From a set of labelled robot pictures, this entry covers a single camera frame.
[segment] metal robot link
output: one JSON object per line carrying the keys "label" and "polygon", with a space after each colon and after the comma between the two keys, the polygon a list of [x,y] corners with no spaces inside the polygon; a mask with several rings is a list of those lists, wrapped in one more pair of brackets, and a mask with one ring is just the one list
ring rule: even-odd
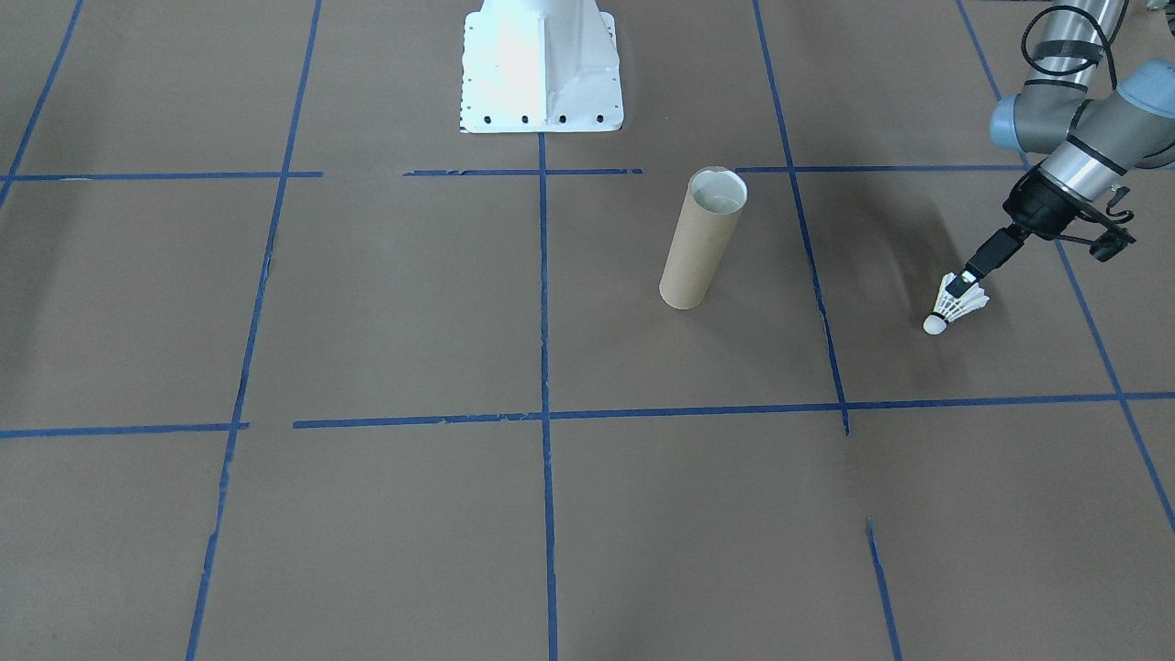
{"label": "metal robot link", "polygon": [[[946,290],[961,296],[1003,264],[1025,241],[1063,238],[1085,243],[1107,261],[1135,241],[1123,223],[1134,214],[1114,208],[1129,188],[1130,169],[1175,169],[1175,63],[1150,60],[1117,85],[1112,46],[1129,0],[1055,1],[1028,25],[1021,53],[1032,75],[1015,96],[1000,101],[991,136],[999,147],[1047,154],[1013,186],[1003,210],[1012,223],[995,231]],[[1029,53],[1029,34],[1045,21]],[[1102,61],[1115,90],[1088,99]],[[1107,191],[1104,211],[1093,205]],[[1096,238],[1063,234],[1074,220],[1100,225]]]}

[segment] brown paper floor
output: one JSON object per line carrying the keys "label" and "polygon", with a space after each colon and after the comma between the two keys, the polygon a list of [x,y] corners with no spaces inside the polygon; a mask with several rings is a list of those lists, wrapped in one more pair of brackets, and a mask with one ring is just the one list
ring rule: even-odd
{"label": "brown paper floor", "polygon": [[0,659],[1170,657],[1171,173],[920,328],[1045,5],[603,0],[546,137],[457,131],[478,6],[0,1]]}

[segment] shuttlecock cork base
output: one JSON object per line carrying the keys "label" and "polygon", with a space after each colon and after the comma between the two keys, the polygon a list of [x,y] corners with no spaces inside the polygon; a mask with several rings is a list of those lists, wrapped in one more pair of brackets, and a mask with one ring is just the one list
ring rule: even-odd
{"label": "shuttlecock cork base", "polygon": [[972,285],[961,297],[954,297],[947,292],[947,284],[954,281],[954,272],[942,276],[939,284],[939,297],[934,301],[934,311],[922,322],[922,330],[931,336],[938,336],[947,329],[947,325],[960,316],[975,311],[992,299],[979,284]]}

